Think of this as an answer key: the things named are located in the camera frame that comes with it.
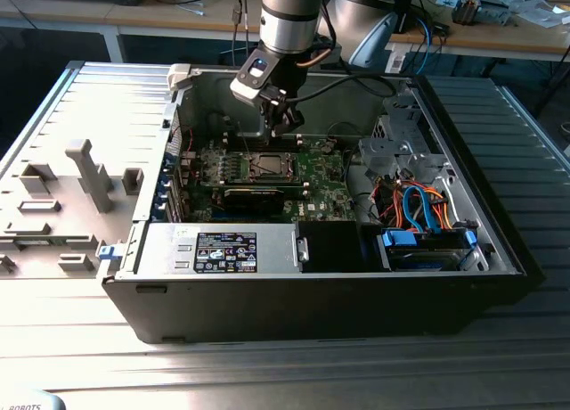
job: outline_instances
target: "motherboard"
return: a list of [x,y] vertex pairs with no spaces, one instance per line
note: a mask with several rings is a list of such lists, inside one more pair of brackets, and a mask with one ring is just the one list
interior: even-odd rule
[[209,141],[190,162],[188,220],[354,220],[345,159],[344,147],[329,139],[291,139],[279,147]]

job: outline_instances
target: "warning label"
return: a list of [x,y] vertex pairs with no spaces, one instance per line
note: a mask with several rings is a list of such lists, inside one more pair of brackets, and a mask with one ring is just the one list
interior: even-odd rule
[[198,234],[194,271],[198,274],[257,272],[257,234]]

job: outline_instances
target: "blue latch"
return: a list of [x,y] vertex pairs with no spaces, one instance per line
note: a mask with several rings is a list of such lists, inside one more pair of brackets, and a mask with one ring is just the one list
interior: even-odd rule
[[121,260],[125,249],[124,243],[105,245],[99,250],[99,260]]
[[405,230],[386,230],[382,234],[382,242],[385,247],[391,246],[416,246],[416,237],[413,232],[408,232]]
[[477,245],[477,237],[471,230],[467,230],[465,233],[465,239],[467,239],[467,243],[471,248],[475,248]]

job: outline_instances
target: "wooden table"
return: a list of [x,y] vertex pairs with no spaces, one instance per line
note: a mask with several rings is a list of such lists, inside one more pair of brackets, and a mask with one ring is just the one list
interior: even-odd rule
[[[125,60],[120,43],[121,35],[229,40],[233,30],[232,8],[236,3],[236,0],[206,0],[203,7],[189,4],[187,7],[205,13],[204,16],[199,16],[175,5],[161,4],[155,0],[145,0],[136,7],[86,2],[12,1],[39,29],[102,34],[113,62]],[[427,9],[435,15],[437,21],[451,27],[451,34],[442,48],[443,53],[559,61],[570,44],[569,26],[544,29],[515,17],[514,24],[505,27],[491,24],[464,27],[452,23],[450,8],[434,6],[430,1],[435,0],[424,0]],[[250,40],[257,41],[261,0],[248,0],[248,6]],[[0,0],[0,26],[31,28],[9,0]],[[240,26],[238,39],[244,38],[244,28]],[[417,29],[406,34],[393,35],[387,47],[392,51],[388,68],[394,70],[398,59],[410,50],[417,49],[422,40],[423,36]]]

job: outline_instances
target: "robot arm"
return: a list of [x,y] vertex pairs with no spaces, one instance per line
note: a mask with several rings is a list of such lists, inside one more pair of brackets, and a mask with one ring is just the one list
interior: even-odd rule
[[267,134],[277,136],[303,125],[295,105],[305,83],[322,0],[263,0],[259,47],[248,57],[230,88],[234,96],[259,107]]

